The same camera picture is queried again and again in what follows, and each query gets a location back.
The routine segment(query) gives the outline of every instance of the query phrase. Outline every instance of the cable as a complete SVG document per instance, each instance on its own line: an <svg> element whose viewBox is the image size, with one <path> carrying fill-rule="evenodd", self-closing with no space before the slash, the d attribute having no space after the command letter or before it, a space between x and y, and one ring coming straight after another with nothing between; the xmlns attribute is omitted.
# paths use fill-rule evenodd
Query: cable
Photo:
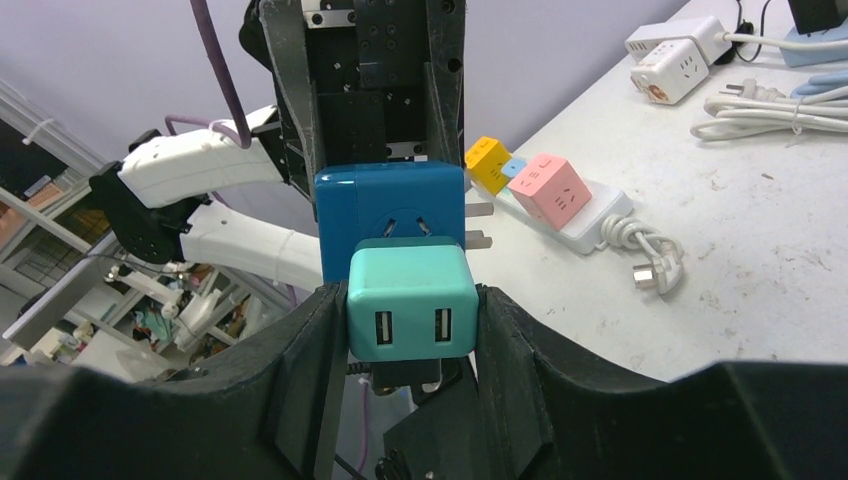
<svg viewBox="0 0 848 480"><path fill-rule="evenodd" d="M342 469L343 469L345 472L349 473L349 474L350 474L350 476L351 476L354 480L367 480L367 478L365 478L365 476L364 476L364 475L362 475L361 473L357 472L357 471L356 471L356 469L355 469L355 468L353 468L353 466L351 466L351 464L347 463L347 462L345 461L345 459L344 459L344 458L342 458L342 457L341 457L338 453L336 454L336 458L335 458L335 460L336 460L336 463L337 463L340 467L342 467Z"/></svg>
<svg viewBox="0 0 848 480"><path fill-rule="evenodd" d="M797 42L787 42L786 40L779 40L776 38L765 38L764 28L765 28L765 18L766 18L766 8L771 3L771 0L767 0L765 5L763 5L763 11L760 15L760 34L759 35L746 35L741 33L719 33L716 34L716 40L719 41L731 41L731 42L744 42L744 43L756 43L759 46L757 47L757 52L754 54L754 58L750 61L753 61L757 58L757 55L760 53L760 48L763 45L767 45L770 47L778 47L784 50L795 50L798 52L819 52L823 50L841 50L848 48L848 40L837 40L833 42L817 42L817 43L797 43Z"/></svg>
<svg viewBox="0 0 848 480"><path fill-rule="evenodd" d="M848 70L814 75L795 87L795 90L792 90L792 93L789 94L789 98L809 97L846 86L848 86Z"/></svg>
<svg viewBox="0 0 848 480"><path fill-rule="evenodd" d="M294 290L294 287L286 284L286 291L289 293L289 306L294 309L297 307L297 292Z"/></svg>
<svg viewBox="0 0 848 480"><path fill-rule="evenodd" d="M739 6L739 16L738 16L739 21L736 22L737 29L736 29L736 33L734 35L744 35L746 37L762 38L766 34L766 10L768 10L768 6L769 6L770 3L771 3L771 0L766 0L766 3L763 4L763 9L760 11L760 34L759 35L752 35L754 26L752 24L750 24L750 22L748 24L751 25L751 27L750 27L751 31L741 31L742 26L745 23L745 22L742 22L742 0L736 0L736 4ZM754 60L756 60L757 57L760 56L760 52L763 49L763 44L760 43L759 45L757 45L757 50L754 52L753 57L745 58L745 57L742 56L741 53L739 53L739 49L741 48L743 43L755 43L755 42L753 42L753 41L745 42L744 40L735 41L733 44L737 46L736 47L736 56L739 57L739 60L742 60L743 62L753 63Z"/></svg>
<svg viewBox="0 0 848 480"><path fill-rule="evenodd" d="M754 79L728 87L739 90L739 95L707 98L704 110L715 118L694 125L692 135L709 142L780 130L848 133L848 100L840 100L848 96L848 86L794 99L757 86Z"/></svg>
<svg viewBox="0 0 848 480"><path fill-rule="evenodd" d="M215 71L215 77L218 79L218 85L224 94L224 100L230 109L230 115L236 124L238 135L235 135L231 129L223 126L215 127L219 128L216 131L229 136L239 147L250 148L252 143L250 127L247 125L247 117L244 114L238 92L233 84L233 77L230 75L230 69L227 67L227 61L224 59L224 53L221 51L221 44L218 42L218 35L215 33L215 25L212 23L212 16L209 14L209 5L206 3L206 0L191 0L191 9L194 12L194 19L197 22L197 30L200 32L200 38L203 40L203 47L206 49L209 63L212 64L212 70ZM172 116L172 118L175 119L173 121L177 121L176 119L188 120L188 122L184 121L183 123L200 120L196 117Z"/></svg>
<svg viewBox="0 0 848 480"><path fill-rule="evenodd" d="M736 0L736 7L736 31L733 33L754 33L754 24L742 18L742 0ZM722 56L720 56L718 60L715 61L715 64L727 65L728 63L732 62L733 59L737 56L746 62L749 61L742 58L742 56L739 54L739 49L742 48L742 45L744 45L743 42L732 42L730 45L730 50L724 52L724 54L722 54Z"/></svg>
<svg viewBox="0 0 848 480"><path fill-rule="evenodd" d="M636 218L608 216L601 223L601 237L613 247L642 250L648 257L651 263L633 267L636 288L656 288L663 295L673 290L683 277L680 242Z"/></svg>
<svg viewBox="0 0 848 480"><path fill-rule="evenodd" d="M141 268L141 269L147 270L148 272L155 273L157 275L191 273L191 270L175 270L175 271L156 270L155 268L148 267L147 265L144 265L143 263L134 262L132 260L127 260L127 259L115 256L115 255L108 255L108 254L105 254L105 253L88 253L83 258L92 258L92 257L111 258L112 260L115 260L116 262L123 262L123 263L126 263L128 265L132 265L136 268Z"/></svg>
<svg viewBox="0 0 848 480"><path fill-rule="evenodd" d="M356 471L362 473L365 469L365 462L368 461L368 390L371 389L371 381L366 378L360 378L359 384L362 385L362 435L359 445L359 461L356 463Z"/></svg>

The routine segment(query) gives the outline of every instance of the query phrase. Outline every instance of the plug prong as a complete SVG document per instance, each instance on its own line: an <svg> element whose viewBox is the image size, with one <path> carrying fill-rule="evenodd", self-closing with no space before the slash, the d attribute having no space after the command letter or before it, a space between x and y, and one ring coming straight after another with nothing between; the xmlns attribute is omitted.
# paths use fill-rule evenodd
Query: plug prong
<svg viewBox="0 0 848 480"><path fill-rule="evenodd" d="M465 249L466 250L482 250L485 248L492 248L492 237L480 237L480 238L472 238L465 240Z"/></svg>
<svg viewBox="0 0 848 480"><path fill-rule="evenodd" d="M722 90L718 93L720 93L722 95L735 95L735 96L738 97L745 90L745 87L743 87L742 85L736 85L736 84L733 84L733 83L728 83L727 85L725 85L725 88L727 88L727 90L730 90L730 91L728 92L728 91Z"/></svg>
<svg viewBox="0 0 848 480"><path fill-rule="evenodd" d="M495 205L486 203L468 203L465 205L465 216L471 217L488 217L495 213Z"/></svg>
<svg viewBox="0 0 848 480"><path fill-rule="evenodd" d="M639 290L648 290L657 286L654 266L650 263L633 267L633 281Z"/></svg>

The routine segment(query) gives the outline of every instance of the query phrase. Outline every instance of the power plug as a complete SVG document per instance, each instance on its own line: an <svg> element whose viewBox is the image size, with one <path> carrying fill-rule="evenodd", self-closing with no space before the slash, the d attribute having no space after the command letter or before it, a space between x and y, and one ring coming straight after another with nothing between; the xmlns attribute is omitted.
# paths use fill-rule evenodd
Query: power plug
<svg viewBox="0 0 848 480"><path fill-rule="evenodd" d="M478 306L465 252L450 237L363 240L351 259L348 339L362 361L468 355Z"/></svg>
<svg viewBox="0 0 848 480"><path fill-rule="evenodd" d="M653 103L674 105L709 75L695 42L666 40L630 71L630 80Z"/></svg>
<svg viewBox="0 0 848 480"><path fill-rule="evenodd" d="M444 236L465 243L462 169L442 162L338 165L315 175L324 282L348 278L360 241Z"/></svg>

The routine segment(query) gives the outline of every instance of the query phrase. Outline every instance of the blue cube socket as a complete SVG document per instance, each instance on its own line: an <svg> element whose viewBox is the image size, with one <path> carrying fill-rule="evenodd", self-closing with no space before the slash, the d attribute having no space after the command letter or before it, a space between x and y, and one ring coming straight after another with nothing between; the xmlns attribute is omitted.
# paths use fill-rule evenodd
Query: blue cube socket
<svg viewBox="0 0 848 480"><path fill-rule="evenodd" d="M365 362L465 356L476 344L479 302L452 238L364 240L350 263L350 350Z"/></svg>
<svg viewBox="0 0 848 480"><path fill-rule="evenodd" d="M368 238L446 236L465 248L460 167L398 162L328 167L315 175L315 208L325 282L348 278Z"/></svg>
<svg viewBox="0 0 848 480"><path fill-rule="evenodd" d="M505 177L512 180L526 166L527 166L527 162L525 162L524 160L517 158L517 157L512 157L508 162L506 162L504 164L503 167L501 167L501 173Z"/></svg>

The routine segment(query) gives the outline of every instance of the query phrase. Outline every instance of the black cable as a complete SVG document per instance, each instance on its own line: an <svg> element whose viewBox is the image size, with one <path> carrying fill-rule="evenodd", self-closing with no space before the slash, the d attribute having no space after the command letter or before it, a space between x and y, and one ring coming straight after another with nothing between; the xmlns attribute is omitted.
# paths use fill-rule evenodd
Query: black cable
<svg viewBox="0 0 848 480"><path fill-rule="evenodd" d="M357 472L356 469L353 468L353 466L351 464L347 463L344 458L339 456L338 453L336 454L336 463L340 467L342 467L342 469L344 469L345 472L349 473L350 476L354 478L354 480L368 480L367 478L365 478L364 475Z"/></svg>
<svg viewBox="0 0 848 480"><path fill-rule="evenodd" d="M753 35L754 34L754 24L744 20L742 18L742 2L740 0L736 0L737 14L736 14L736 31L733 33L742 33L745 35ZM739 49L742 48L745 42L731 42L730 49L724 52L724 54L718 57L718 60L715 61L716 65L727 65L732 62L734 58L739 54Z"/></svg>
<svg viewBox="0 0 848 480"><path fill-rule="evenodd" d="M742 18L742 0L736 0L736 3L739 5L739 18ZM766 0L766 3L763 4L763 9L760 12L760 37L764 37L766 34L766 10L768 10L768 6L771 3L771 0ZM760 56L760 51L763 49L763 44L757 45L757 50L754 52L754 56L751 58L745 58L739 53L739 48L736 49L736 56L739 57L739 60L742 60L745 63L752 63L757 57Z"/></svg>

